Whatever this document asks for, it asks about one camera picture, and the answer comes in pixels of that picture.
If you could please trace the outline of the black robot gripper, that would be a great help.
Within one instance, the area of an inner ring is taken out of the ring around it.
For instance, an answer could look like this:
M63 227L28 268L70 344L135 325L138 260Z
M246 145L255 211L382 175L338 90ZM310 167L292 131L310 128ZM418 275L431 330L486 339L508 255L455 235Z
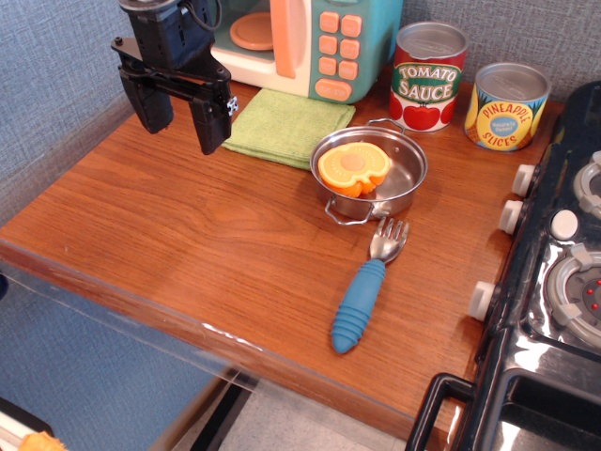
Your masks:
M217 99L190 102L201 151L212 154L231 135L231 75L212 53L223 18L220 1L121 1L133 30L132 39L115 39L124 91L143 127L150 133L167 128L174 118L170 97L152 77L191 78Z

